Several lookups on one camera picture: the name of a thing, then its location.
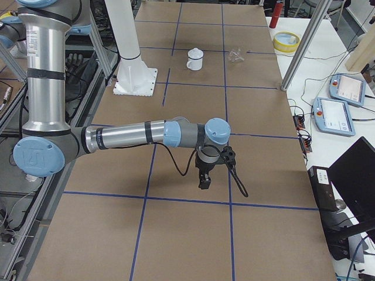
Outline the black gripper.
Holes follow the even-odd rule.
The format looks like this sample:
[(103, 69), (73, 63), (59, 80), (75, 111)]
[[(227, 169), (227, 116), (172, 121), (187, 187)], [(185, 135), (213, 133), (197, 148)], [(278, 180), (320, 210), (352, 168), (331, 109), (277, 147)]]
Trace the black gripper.
[(211, 178), (209, 172), (214, 169), (216, 162), (206, 163), (199, 157), (195, 159), (195, 167), (199, 169), (199, 188), (209, 189)]

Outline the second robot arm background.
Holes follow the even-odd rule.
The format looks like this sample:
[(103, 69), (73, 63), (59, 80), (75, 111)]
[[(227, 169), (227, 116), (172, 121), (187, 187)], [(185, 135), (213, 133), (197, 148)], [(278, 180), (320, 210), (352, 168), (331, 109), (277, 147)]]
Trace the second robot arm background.
[(26, 40), (26, 27), (16, 15), (1, 18), (1, 43), (9, 49), (17, 42)]

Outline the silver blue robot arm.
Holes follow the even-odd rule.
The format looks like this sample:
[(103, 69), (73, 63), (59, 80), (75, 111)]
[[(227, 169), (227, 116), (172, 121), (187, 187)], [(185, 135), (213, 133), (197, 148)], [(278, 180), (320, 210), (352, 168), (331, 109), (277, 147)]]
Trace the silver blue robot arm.
[(235, 154), (227, 146), (230, 125), (213, 118), (194, 124), (178, 117), (110, 127), (72, 128), (65, 117), (66, 34), (91, 30), (89, 1), (20, 1), (18, 15), (26, 27), (29, 117), (13, 158), (25, 173), (47, 177), (78, 157), (97, 150), (162, 145), (192, 148), (199, 187), (207, 189), (216, 165), (233, 170)]

